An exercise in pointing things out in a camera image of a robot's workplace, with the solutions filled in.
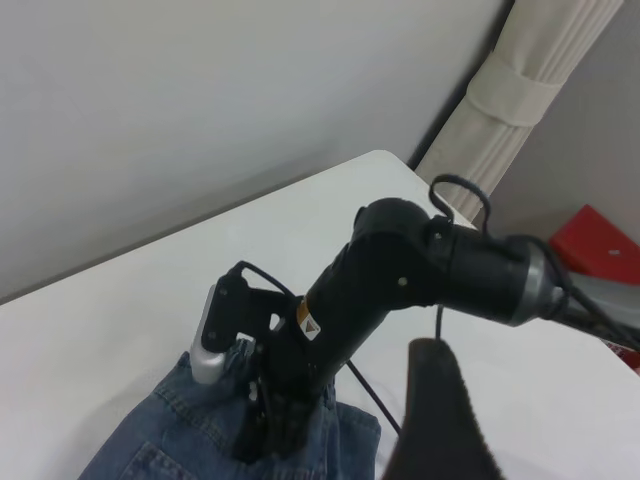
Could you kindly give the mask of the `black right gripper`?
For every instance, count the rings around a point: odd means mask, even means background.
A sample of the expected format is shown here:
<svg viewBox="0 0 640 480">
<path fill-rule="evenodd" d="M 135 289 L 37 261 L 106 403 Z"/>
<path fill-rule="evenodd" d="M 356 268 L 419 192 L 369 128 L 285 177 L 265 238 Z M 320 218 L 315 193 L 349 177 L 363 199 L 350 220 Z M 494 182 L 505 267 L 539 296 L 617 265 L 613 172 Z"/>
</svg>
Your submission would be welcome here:
<svg viewBox="0 0 640 480">
<path fill-rule="evenodd" d="M 247 313 L 265 329 L 256 369 L 262 384 L 249 384 L 241 428 L 233 445 L 239 461 L 259 461 L 272 450 L 290 456 L 307 441 L 319 392 L 381 324 L 385 310 L 354 294 L 313 293 L 294 299 L 252 292 Z"/>
</svg>

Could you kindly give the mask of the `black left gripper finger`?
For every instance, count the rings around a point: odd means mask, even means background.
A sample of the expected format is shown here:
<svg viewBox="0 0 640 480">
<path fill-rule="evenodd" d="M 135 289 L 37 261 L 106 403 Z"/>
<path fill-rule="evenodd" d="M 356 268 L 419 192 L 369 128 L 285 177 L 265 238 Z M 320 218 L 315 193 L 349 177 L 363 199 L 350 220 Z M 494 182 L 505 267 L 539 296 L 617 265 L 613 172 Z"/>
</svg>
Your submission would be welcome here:
<svg viewBox="0 0 640 480">
<path fill-rule="evenodd" d="M 385 479 L 501 479 L 457 359 L 439 339 L 410 342 L 405 417 Z"/>
</svg>

